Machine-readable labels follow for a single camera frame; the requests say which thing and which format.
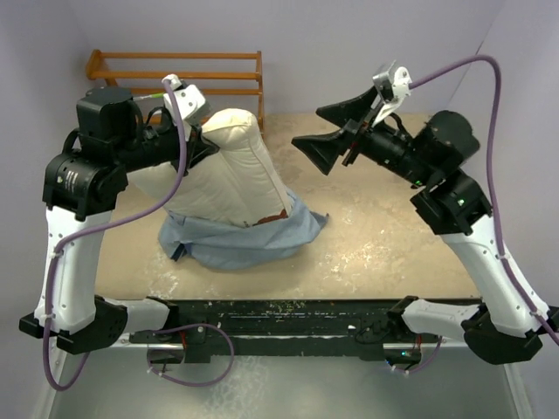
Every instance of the gray wall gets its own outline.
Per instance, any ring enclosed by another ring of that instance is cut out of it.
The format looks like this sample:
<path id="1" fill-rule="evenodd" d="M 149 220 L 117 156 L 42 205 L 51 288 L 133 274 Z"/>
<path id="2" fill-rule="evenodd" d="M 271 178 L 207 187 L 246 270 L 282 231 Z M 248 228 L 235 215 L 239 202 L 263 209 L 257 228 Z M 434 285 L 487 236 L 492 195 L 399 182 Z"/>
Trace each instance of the gray wall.
<path id="1" fill-rule="evenodd" d="M 556 0 L 509 0 L 480 50 L 495 56 L 503 72 L 494 178 L 505 239 L 536 291 L 555 306 L 559 304 L 557 45 Z M 470 67 L 450 106 L 473 123 L 484 146 L 492 97 L 490 67 L 476 64 Z M 467 170 L 485 183 L 485 149 Z M 557 417 L 558 360 L 559 347 L 546 338 L 542 352 L 522 366 L 540 419 Z"/>
<path id="2" fill-rule="evenodd" d="M 75 126 L 89 45 L 64 0 L 0 2 L 0 371 L 2 417 L 28 418 L 43 378 L 39 341 L 17 331 L 37 304 L 46 252 L 46 163 Z"/>
<path id="3" fill-rule="evenodd" d="M 90 44 L 101 50 L 260 49 L 266 111 L 293 113 L 313 112 L 318 106 L 363 93 L 379 65 L 393 59 L 420 77 L 475 53 L 503 0 L 70 3 Z M 404 110 L 425 112 L 445 106 L 463 71 L 441 79 L 428 93 L 418 93 Z M 215 108 L 239 106 L 254 111 L 254 100 L 245 99 L 212 98 L 212 103 Z"/>

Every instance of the beige table surface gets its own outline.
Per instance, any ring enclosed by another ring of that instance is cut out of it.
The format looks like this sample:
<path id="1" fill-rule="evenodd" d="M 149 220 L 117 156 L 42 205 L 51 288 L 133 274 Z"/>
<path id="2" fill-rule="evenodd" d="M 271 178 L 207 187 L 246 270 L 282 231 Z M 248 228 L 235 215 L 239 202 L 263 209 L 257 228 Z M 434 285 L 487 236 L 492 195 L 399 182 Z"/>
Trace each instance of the beige table surface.
<path id="1" fill-rule="evenodd" d="M 405 115 L 412 134 L 423 115 Z M 458 259 L 415 214 L 404 182 L 360 156 L 322 175 L 290 144 L 295 135 L 333 131 L 313 114 L 269 115 L 266 145 L 284 183 L 330 220 L 291 258 L 242 271 L 213 271 L 164 255 L 160 210 L 111 230 L 103 242 L 97 293 L 115 299 L 398 299 L 479 295 Z M 133 186 L 119 196 L 118 219 L 154 203 Z"/>

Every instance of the wooden rail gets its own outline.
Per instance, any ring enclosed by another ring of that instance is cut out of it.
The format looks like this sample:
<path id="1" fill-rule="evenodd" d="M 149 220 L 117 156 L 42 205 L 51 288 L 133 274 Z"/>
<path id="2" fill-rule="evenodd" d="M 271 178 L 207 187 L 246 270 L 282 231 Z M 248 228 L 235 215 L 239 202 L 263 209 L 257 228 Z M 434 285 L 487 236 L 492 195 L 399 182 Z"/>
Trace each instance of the wooden rail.
<path id="1" fill-rule="evenodd" d="M 254 60 L 254 72 L 167 72 L 156 71 L 111 71 L 106 58 L 124 59 L 224 59 Z M 170 73 L 180 79 L 199 80 L 250 80 L 255 81 L 254 88 L 201 89 L 205 95 L 213 96 L 258 96 L 258 122 L 260 132 L 264 135 L 264 90 L 262 86 L 262 53 L 234 52 L 101 52 L 93 50 L 86 66 L 86 75 L 90 80 L 103 79 L 108 86 L 118 86 L 117 79 L 162 79 Z M 161 93 L 161 88 L 131 87 L 132 93 L 139 95 Z"/>

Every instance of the blue cloth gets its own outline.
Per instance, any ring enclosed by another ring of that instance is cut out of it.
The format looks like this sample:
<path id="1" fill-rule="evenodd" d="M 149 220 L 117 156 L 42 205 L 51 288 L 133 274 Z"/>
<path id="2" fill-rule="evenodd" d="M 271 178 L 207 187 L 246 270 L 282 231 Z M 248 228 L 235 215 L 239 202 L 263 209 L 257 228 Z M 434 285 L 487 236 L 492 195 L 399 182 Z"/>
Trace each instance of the blue cloth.
<path id="1" fill-rule="evenodd" d="M 168 211 L 159 231 L 159 243 L 174 260 L 188 255 L 215 269 L 243 269 L 292 256 L 311 243 L 328 221 L 307 208 L 290 189 L 293 202 L 288 218 L 241 228 L 225 223 L 179 216 Z"/>

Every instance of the wall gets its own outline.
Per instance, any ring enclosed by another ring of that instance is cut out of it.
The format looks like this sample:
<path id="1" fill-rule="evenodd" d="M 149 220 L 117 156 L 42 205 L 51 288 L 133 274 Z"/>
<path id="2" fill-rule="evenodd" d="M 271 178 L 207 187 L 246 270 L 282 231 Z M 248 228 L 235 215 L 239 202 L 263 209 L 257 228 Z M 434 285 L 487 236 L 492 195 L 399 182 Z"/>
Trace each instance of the wall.
<path id="1" fill-rule="evenodd" d="M 480 52 L 495 56 L 503 92 L 494 148 L 494 178 L 505 239 L 524 274 L 549 304 L 559 304 L 559 3 L 509 0 Z M 467 116 L 487 144 L 493 75 L 472 65 L 450 108 Z M 485 186 L 485 149 L 467 165 Z M 522 366 L 540 419 L 555 418 L 559 348 L 549 338 L 537 357 Z"/>
<path id="2" fill-rule="evenodd" d="M 293 113 L 313 112 L 318 106 L 363 93 L 374 71 L 394 59 L 419 78 L 475 53 L 503 0 L 70 2 L 90 44 L 101 50 L 260 49 L 266 111 Z M 148 64 L 140 63 L 138 68 L 144 65 Z M 465 70 L 418 93 L 404 111 L 445 106 Z M 254 110 L 254 100 L 247 98 L 214 97 L 212 103 L 216 108 L 234 104 Z"/>
<path id="3" fill-rule="evenodd" d="M 46 252 L 42 181 L 76 125 L 90 47 L 65 0 L 0 2 L 2 417 L 28 418 L 46 384 L 39 340 L 17 330 L 37 304 Z"/>

